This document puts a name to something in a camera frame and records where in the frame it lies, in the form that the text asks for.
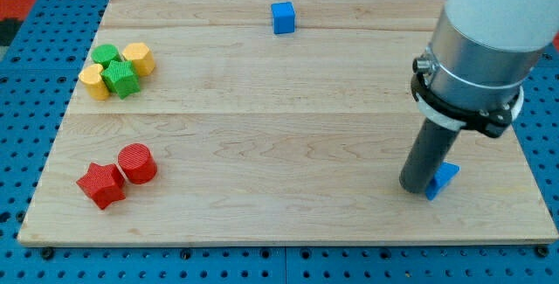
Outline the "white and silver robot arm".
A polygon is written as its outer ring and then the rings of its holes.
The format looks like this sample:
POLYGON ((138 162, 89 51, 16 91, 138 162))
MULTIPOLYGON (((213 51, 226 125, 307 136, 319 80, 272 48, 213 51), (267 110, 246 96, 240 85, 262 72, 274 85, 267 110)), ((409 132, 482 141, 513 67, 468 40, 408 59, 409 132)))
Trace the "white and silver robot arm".
POLYGON ((412 63, 422 135, 501 136, 521 111, 523 81, 557 32, 557 0, 445 0, 412 63))

